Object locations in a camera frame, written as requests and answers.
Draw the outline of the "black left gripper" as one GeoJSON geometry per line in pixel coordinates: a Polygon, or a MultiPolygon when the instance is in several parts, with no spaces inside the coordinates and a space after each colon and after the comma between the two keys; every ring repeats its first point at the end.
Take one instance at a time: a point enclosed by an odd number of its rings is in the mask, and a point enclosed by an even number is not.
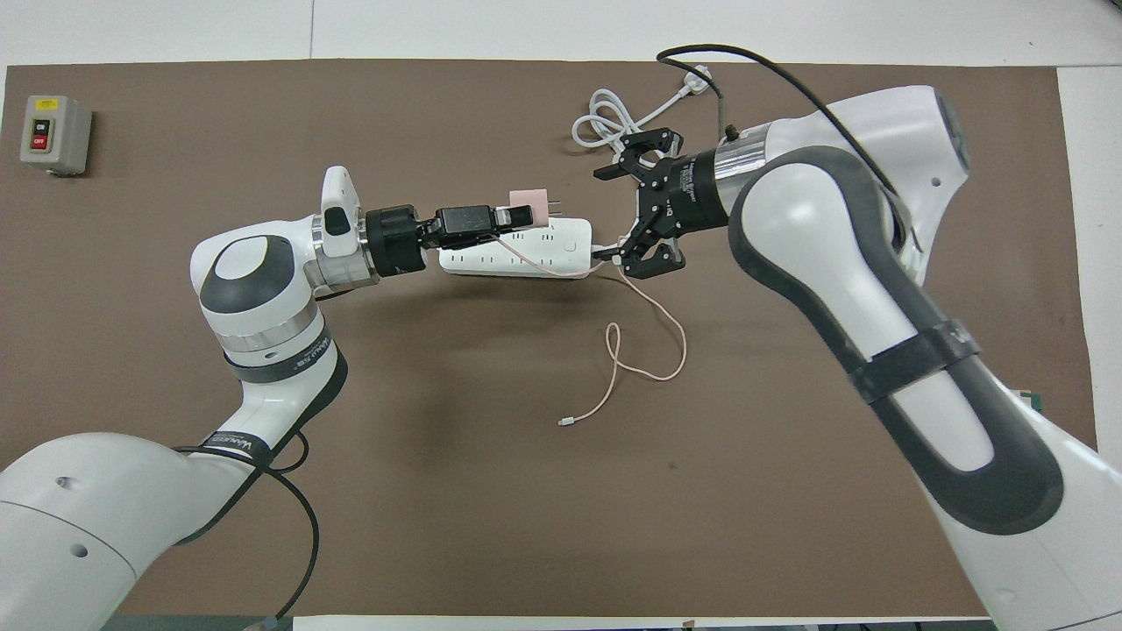
{"type": "Polygon", "coordinates": [[[367,247],[377,274],[389,277],[425,268],[424,249],[462,249],[477,246],[500,231],[537,227],[530,205],[496,208],[494,223],[489,205],[441,208],[420,221],[413,205],[396,205],[365,212],[367,247]]]}

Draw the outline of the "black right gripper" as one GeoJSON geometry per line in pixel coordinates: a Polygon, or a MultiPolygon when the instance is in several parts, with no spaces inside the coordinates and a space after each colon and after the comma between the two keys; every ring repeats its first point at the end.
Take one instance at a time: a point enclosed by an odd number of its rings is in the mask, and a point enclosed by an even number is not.
{"type": "Polygon", "coordinates": [[[633,226],[624,243],[606,247],[605,260],[618,259],[616,265],[626,276],[640,280],[682,269],[686,256],[677,247],[678,236],[728,223],[714,174],[716,152],[677,157],[684,139],[669,128],[629,132],[620,141],[618,161],[594,170],[594,177],[610,181],[629,175],[642,182],[640,217],[644,226],[633,226]],[[641,157],[655,150],[666,156],[653,167],[643,167],[641,157]]]}

